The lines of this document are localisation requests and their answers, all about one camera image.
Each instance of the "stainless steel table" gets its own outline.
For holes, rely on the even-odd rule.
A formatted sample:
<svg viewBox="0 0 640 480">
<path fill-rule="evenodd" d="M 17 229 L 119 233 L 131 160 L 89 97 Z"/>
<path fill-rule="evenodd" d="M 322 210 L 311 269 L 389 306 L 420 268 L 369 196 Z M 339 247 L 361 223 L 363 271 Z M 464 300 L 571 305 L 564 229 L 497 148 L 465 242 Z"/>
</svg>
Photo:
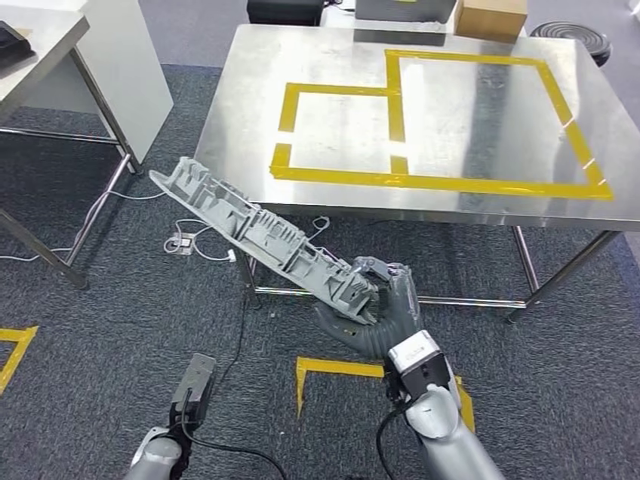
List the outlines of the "stainless steel table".
<svg viewBox="0 0 640 480">
<path fill-rule="evenodd" d="M 0 128 L 0 133 L 36 136 L 59 140 L 75 140 L 91 143 L 114 145 L 122 154 L 122 160 L 108 182 L 106 190 L 111 190 L 128 166 L 133 172 L 140 171 L 140 164 L 127 141 L 115 118 L 112 115 L 104 96 L 85 64 L 75 45 L 89 29 L 89 24 L 82 14 L 63 10 L 45 10 L 22 7 L 0 6 L 0 18 L 13 28 L 22 30 L 31 44 L 35 55 L 17 64 L 0 76 L 0 118 L 8 117 L 28 97 L 30 90 L 51 72 L 66 55 L 70 55 L 78 71 L 85 80 L 112 137 L 91 137 L 56 132 L 38 132 Z M 73 285 L 83 288 L 86 279 L 72 265 L 85 244 L 93 224 L 100 213 L 106 196 L 103 195 L 93 208 L 85 224 L 66 259 L 59 258 L 37 237 L 0 208 L 0 226 L 7 228 L 19 240 L 35 251 L 45 261 L 69 278 Z"/>
<path fill-rule="evenodd" d="M 512 226 L 529 298 L 420 297 L 512 320 L 640 230 L 640 133 L 573 40 L 244 25 L 195 158 L 278 212 Z M 524 225 L 603 232 L 540 286 Z"/>
</svg>

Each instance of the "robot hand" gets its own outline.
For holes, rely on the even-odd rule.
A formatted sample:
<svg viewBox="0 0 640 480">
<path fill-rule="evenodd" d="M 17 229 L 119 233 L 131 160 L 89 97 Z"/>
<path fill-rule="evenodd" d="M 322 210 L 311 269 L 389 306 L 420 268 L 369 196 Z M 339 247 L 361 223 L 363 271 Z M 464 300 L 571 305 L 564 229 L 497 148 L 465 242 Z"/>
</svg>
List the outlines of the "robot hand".
<svg viewBox="0 0 640 480">
<path fill-rule="evenodd" d="M 380 287 L 377 322 L 361 325 L 340 318 L 328 305 L 314 305 L 315 323 L 336 340 L 368 357 L 382 359 L 389 349 L 419 331 L 420 305 L 409 267 L 401 264 L 386 265 L 371 257 L 358 257 L 353 269 L 373 271 L 386 285 Z"/>
</svg>

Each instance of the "black device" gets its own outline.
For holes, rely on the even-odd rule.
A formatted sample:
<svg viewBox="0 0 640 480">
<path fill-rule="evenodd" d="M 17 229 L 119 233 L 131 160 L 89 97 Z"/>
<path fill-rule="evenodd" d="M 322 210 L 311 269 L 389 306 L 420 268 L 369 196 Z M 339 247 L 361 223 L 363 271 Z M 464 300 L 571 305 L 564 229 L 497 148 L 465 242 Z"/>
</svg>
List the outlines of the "black device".
<svg viewBox="0 0 640 480">
<path fill-rule="evenodd" d="M 320 25 L 325 0 L 248 0 L 251 23 L 270 25 Z"/>
<path fill-rule="evenodd" d="M 0 69 L 11 67 L 32 55 L 34 52 L 27 39 L 0 21 Z"/>
</svg>

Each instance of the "gray plastic part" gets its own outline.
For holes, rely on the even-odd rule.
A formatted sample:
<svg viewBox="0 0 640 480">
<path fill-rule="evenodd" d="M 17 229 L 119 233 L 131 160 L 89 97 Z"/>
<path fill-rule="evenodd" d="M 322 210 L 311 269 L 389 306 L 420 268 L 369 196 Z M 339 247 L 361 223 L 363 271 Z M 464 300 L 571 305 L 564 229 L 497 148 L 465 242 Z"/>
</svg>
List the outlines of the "gray plastic part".
<svg viewBox="0 0 640 480">
<path fill-rule="evenodd" d="M 182 448 L 175 440 L 154 438 L 147 443 L 142 456 L 125 477 L 125 480 L 169 480 L 171 469 L 177 463 Z"/>
<path fill-rule="evenodd" d="M 351 320 L 377 322 L 366 309 L 377 300 L 376 285 L 343 260 L 313 246 L 294 225 L 213 178 L 198 162 L 182 157 L 169 177 L 152 170 L 149 176 L 167 195 L 278 275 Z"/>
</svg>

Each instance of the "yellow tape square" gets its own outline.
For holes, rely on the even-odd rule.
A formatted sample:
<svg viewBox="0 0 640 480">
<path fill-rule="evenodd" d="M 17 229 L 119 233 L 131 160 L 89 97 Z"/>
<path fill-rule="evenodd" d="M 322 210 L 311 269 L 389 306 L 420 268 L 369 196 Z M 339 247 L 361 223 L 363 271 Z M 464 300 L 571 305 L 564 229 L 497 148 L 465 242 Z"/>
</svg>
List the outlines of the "yellow tape square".
<svg viewBox="0 0 640 480">
<path fill-rule="evenodd" d="M 384 377 L 382 365 L 368 363 L 342 362 L 338 360 L 322 360 L 318 358 L 297 357 L 296 359 L 296 406 L 297 417 L 302 413 L 304 381 L 307 372 L 334 373 L 342 375 L 358 375 L 361 377 Z M 456 385 L 460 396 L 460 416 L 472 432 L 475 433 L 475 420 L 473 417 L 473 403 L 471 397 L 462 386 L 462 378 L 456 376 Z"/>
<path fill-rule="evenodd" d="M 404 143 L 405 119 L 402 109 L 401 58 L 486 63 L 491 65 L 522 65 L 536 69 L 549 100 L 563 126 L 576 158 L 582 165 L 587 183 L 563 184 L 521 182 L 487 178 L 451 178 L 411 175 L 408 160 L 392 156 L 389 173 L 354 172 L 319 168 L 291 167 L 292 145 L 277 143 L 269 171 L 276 179 L 306 182 L 338 183 L 346 185 L 386 186 L 450 190 L 466 193 L 500 195 L 542 196 L 574 199 L 613 200 L 613 192 L 596 164 L 591 150 L 546 62 L 536 58 L 500 55 L 473 55 L 466 53 L 429 52 L 420 50 L 385 50 L 386 86 L 358 87 L 352 85 L 314 85 L 288 83 L 280 116 L 278 130 L 294 133 L 300 94 L 368 95 L 386 97 L 389 117 L 389 139 Z"/>
<path fill-rule="evenodd" d="M 38 327 L 31 327 L 26 330 L 13 330 L 8 328 L 0 328 L 0 342 L 14 342 L 16 346 L 9 355 L 7 363 L 0 370 L 0 395 L 5 391 L 7 385 L 14 376 L 18 364 L 24 356 L 26 348 L 38 331 Z"/>
</svg>

